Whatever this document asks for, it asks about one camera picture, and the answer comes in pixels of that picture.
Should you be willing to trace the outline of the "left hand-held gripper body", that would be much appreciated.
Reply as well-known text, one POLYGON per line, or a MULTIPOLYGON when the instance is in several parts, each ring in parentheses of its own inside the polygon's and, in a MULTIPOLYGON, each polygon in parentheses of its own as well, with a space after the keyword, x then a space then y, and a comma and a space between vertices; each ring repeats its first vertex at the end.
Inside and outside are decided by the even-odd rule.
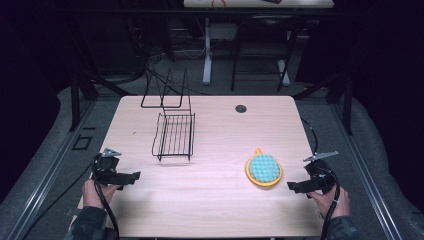
POLYGON ((118 173, 116 167, 120 153, 105 148, 94 157, 92 163, 92 179, 103 185, 129 185, 134 183, 133 174, 118 173))

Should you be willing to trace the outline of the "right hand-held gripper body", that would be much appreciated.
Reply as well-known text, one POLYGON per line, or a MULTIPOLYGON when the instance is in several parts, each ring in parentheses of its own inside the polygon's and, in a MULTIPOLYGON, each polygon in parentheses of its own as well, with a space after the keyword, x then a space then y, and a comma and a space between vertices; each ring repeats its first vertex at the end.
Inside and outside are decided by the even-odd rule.
POLYGON ((315 153, 304 159, 304 162, 307 162, 305 169, 310 176, 310 179, 306 183, 306 193, 316 190, 321 190, 323 193, 327 193, 331 190, 335 184, 335 178, 332 176, 333 171, 324 161, 324 158, 332 157, 337 154, 337 151, 315 153))

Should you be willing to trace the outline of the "person's left hand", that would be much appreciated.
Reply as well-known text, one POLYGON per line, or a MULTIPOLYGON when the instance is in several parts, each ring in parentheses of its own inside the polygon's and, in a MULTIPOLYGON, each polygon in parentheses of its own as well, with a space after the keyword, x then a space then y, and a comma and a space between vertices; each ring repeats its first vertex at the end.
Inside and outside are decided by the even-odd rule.
MULTIPOLYGON (((100 186, 103 195, 106 199, 107 203, 110 203, 114 193, 118 190, 118 185, 101 185, 100 186)), ((83 206, 84 207, 95 207, 99 209, 103 209, 104 205, 96 191, 95 182, 92 179, 88 179, 85 181, 82 186, 83 193, 83 206)))

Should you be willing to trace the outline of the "person's right hand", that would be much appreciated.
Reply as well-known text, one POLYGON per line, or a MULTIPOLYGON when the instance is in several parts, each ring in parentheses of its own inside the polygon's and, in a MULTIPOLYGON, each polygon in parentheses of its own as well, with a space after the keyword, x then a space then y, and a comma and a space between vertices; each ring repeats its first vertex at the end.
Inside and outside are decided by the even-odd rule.
POLYGON ((332 205, 335 205, 335 208, 331 214, 331 219, 350 215, 350 199, 348 192, 342 187, 334 186, 326 194, 310 192, 308 196, 315 201, 323 217, 329 214, 332 205))

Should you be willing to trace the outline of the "orange and teal sponge scrubber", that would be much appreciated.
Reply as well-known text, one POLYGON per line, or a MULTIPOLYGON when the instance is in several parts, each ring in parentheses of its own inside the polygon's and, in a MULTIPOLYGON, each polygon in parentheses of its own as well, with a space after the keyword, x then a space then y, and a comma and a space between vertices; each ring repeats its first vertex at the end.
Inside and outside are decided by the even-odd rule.
POLYGON ((271 155, 264 154, 260 148, 245 165, 247 178, 257 186, 272 187, 280 182, 283 170, 280 163, 271 155))

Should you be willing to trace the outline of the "black chair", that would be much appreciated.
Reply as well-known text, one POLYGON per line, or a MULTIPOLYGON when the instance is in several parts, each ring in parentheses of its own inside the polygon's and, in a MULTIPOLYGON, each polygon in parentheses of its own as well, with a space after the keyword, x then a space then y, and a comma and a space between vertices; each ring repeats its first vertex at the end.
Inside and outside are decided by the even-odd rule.
POLYGON ((294 16, 253 15, 241 20, 232 50, 231 90, 238 76, 252 81, 255 75, 277 75, 280 91, 303 25, 304 21, 294 16))

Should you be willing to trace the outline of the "aluminium floor rail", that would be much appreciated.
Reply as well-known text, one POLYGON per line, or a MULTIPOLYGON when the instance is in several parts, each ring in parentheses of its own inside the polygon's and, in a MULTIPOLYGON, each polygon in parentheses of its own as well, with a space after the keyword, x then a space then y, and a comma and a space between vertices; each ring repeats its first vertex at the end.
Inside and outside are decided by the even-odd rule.
POLYGON ((79 203, 87 166, 99 149, 97 104, 83 105, 69 130, 63 108, 17 185, 0 205, 0 240, 62 240, 79 203))
POLYGON ((353 155, 353 162, 356 168, 356 172, 359 179, 365 189, 367 197, 371 203, 371 206, 378 218, 378 221, 383 229, 383 232, 387 240, 403 240, 401 233, 394 222, 392 214, 390 213, 388 206, 383 199, 377 185, 368 169, 368 166, 363 158, 355 139, 350 135, 344 127, 342 120, 342 111, 340 107, 335 104, 330 104, 329 109, 332 115, 335 117, 338 128, 340 129, 344 140, 349 146, 350 152, 353 155))

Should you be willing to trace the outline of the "black metal frame post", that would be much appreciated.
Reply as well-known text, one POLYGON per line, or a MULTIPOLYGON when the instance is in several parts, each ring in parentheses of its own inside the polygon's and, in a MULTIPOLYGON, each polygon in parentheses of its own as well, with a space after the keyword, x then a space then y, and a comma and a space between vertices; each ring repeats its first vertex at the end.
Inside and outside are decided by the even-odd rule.
POLYGON ((349 135, 351 131, 351 108, 352 108, 352 80, 346 78, 346 88, 344 94, 344 108, 343 108, 343 126, 349 135))
POLYGON ((74 75, 71 81, 71 110, 72 122, 70 132, 73 132, 80 122, 79 79, 74 75))

